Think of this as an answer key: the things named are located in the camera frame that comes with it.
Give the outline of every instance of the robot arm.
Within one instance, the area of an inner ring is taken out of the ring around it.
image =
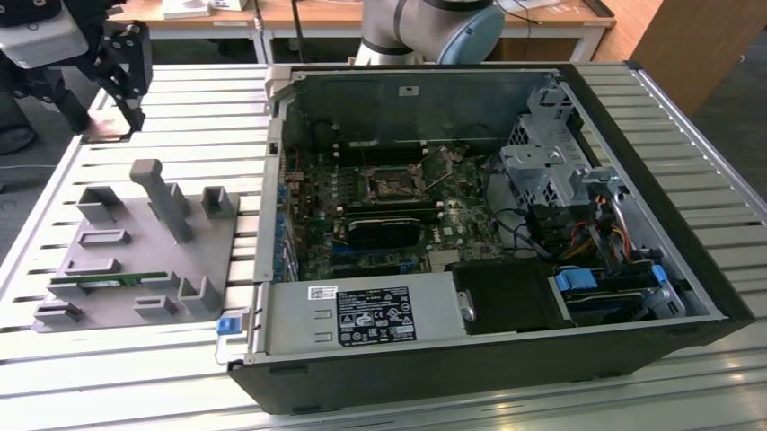
[[[126,0],[0,0],[0,91],[62,111],[74,132],[89,110],[66,89],[59,66],[75,66],[114,97],[130,130],[142,129],[141,97],[153,80],[149,27],[107,22]]]
[[[504,23],[493,0],[365,0],[355,64],[413,64],[418,55],[438,64],[480,63]]]

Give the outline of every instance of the metal slatted table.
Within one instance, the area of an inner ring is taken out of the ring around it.
[[[242,193],[227,307],[251,303],[266,153],[262,66],[159,66],[145,132],[129,143],[75,139],[0,268],[0,418],[5,430],[147,429],[693,429],[756,427],[767,417],[765,207],[642,71],[580,66],[757,323],[634,375],[449,399],[271,417],[215,361],[215,322],[39,335],[33,312],[66,254],[83,188],[127,180],[135,158],[159,158],[187,194]],[[110,99],[98,97],[94,110]],[[589,136],[604,163],[608,156]]]

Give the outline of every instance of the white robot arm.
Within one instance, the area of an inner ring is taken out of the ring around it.
[[[493,0],[365,0],[357,65],[476,64],[493,51],[504,12]]]

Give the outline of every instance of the gray fixture plate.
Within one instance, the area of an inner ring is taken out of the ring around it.
[[[83,219],[77,232],[77,240],[70,244],[62,267],[57,277],[67,277],[65,273],[70,262],[89,264],[115,258],[121,262],[118,273],[174,272],[179,278],[187,278],[193,287],[199,290],[203,277],[207,277],[225,304],[227,289],[227,273],[230,271],[231,245],[234,241],[237,217],[213,218],[209,220],[201,203],[202,196],[187,197],[190,214],[186,221],[195,233],[194,239],[186,244],[177,244],[171,233],[149,205],[147,198],[123,199],[123,205],[111,207],[115,223],[91,224]],[[237,194],[230,194],[235,214],[241,204]],[[78,243],[83,232],[126,229],[131,242],[126,245],[99,245],[85,248]],[[45,325],[35,321],[33,328],[38,332],[59,332],[66,330],[95,330],[145,326],[163,323],[186,323],[193,321],[213,321],[222,313],[222,308],[213,312],[191,314],[178,298],[178,286],[150,289],[146,286],[106,286],[89,289],[87,296],[69,295],[57,298],[49,294],[43,305],[67,301],[82,311],[78,322]],[[145,296],[167,296],[177,309],[174,315],[153,318],[142,317],[134,310],[137,298]]]

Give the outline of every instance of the warning label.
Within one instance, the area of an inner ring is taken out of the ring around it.
[[[338,342],[343,347],[417,339],[407,287],[337,293]]]

